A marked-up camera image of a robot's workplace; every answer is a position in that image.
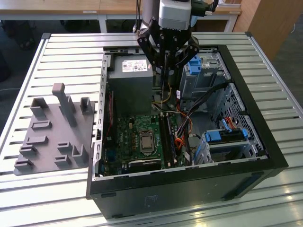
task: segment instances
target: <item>red wire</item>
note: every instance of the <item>red wire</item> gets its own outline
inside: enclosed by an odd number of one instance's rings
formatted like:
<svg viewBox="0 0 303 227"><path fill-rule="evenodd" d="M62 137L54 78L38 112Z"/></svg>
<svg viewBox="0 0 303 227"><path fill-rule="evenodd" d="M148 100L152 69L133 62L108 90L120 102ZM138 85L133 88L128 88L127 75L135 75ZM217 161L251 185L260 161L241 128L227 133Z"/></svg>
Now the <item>red wire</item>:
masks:
<svg viewBox="0 0 303 227"><path fill-rule="evenodd" d="M107 133L106 133L106 139L107 139L107 136L108 136L108 133L109 133L109 130L110 130L110 127L112 126L112 114L111 114L111 111L110 111L110 104L111 104L111 96L109 94L109 128L107 130Z"/></svg>

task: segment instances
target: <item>aluminum slotted table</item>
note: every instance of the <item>aluminum slotted table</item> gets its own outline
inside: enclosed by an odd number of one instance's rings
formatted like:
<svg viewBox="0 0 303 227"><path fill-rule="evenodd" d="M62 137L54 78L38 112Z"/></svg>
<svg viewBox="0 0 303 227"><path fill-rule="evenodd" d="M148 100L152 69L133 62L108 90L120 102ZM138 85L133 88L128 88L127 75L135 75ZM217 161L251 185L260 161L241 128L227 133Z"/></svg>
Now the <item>aluminum slotted table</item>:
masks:
<svg viewBox="0 0 303 227"><path fill-rule="evenodd" d="M85 199L87 168L13 175L34 97L57 103L53 83L74 102L88 96L98 107L103 47L137 46L133 34L43 36L0 137L0 226L284 226L303 220L303 111L253 37L196 33L200 44L225 44L267 121L289 168L240 199L106 220Z"/></svg>

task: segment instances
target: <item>floor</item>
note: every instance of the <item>floor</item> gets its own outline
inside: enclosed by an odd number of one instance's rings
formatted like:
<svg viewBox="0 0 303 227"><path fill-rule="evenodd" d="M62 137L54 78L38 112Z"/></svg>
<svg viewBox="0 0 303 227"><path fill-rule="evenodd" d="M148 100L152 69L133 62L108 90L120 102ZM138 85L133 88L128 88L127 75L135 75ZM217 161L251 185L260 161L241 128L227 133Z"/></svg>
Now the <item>floor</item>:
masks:
<svg viewBox="0 0 303 227"><path fill-rule="evenodd" d="M59 21L36 21L31 23L35 40L39 42L43 33L68 33ZM79 33L90 33L98 30L98 22L84 24ZM300 105L303 105L303 15L296 23L296 28L281 47L273 61L273 65L287 84ZM10 39L0 29L0 50L12 70L12 75L0 83L0 133L2 132L9 113L18 95L18 88L22 86L24 77L31 64L36 50L23 51L13 39Z"/></svg>

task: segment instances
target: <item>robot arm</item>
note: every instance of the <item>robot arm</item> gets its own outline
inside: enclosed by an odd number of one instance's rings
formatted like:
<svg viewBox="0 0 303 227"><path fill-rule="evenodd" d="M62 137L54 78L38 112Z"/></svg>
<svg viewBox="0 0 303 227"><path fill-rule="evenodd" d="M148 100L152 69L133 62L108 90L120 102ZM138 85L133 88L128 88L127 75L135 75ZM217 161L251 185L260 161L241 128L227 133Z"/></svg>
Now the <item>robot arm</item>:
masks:
<svg viewBox="0 0 303 227"><path fill-rule="evenodd" d="M154 2L155 4L160 2L159 15L151 17L147 28L140 30L137 40L150 63L161 69L161 78L166 80L169 70L182 69L199 53L198 40L191 35L191 16L203 17L214 12L218 0L214 0L210 5L202 0L156 0ZM144 8L143 13L145 10L152 10L152 7ZM150 36L159 51L151 44ZM188 42L187 48L179 51L186 42Z"/></svg>

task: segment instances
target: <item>gray plastic base plate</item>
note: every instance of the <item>gray plastic base plate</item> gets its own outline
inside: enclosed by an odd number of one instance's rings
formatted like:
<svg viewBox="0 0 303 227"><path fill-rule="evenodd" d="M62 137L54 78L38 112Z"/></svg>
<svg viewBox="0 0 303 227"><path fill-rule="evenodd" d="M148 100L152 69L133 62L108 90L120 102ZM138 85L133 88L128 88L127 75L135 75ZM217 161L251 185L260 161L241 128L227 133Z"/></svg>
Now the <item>gray plastic base plate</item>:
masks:
<svg viewBox="0 0 303 227"><path fill-rule="evenodd" d="M90 103L92 110L94 110L95 103ZM49 104L48 107L43 108L46 116L44 121L37 120L34 115L32 116L20 149L20 155L15 164L15 175L88 166L94 111L90 114L82 114L80 102L74 103L74 116L77 125L71 128L59 106L60 104Z"/></svg>

